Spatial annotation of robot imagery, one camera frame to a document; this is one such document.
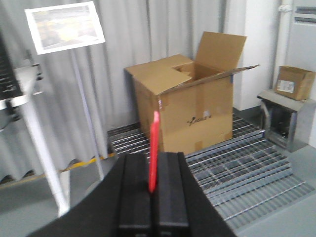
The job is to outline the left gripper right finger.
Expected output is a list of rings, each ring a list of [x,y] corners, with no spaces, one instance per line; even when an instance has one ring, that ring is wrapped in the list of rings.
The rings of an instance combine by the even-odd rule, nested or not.
[[[191,173],[183,153],[159,153],[154,237],[234,237]]]

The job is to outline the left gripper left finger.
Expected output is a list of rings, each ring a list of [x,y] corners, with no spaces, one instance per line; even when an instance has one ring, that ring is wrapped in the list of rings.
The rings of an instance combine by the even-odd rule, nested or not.
[[[28,234],[30,237],[115,237],[117,235],[123,182],[136,167],[146,175],[142,153],[118,158],[106,177],[66,214]]]

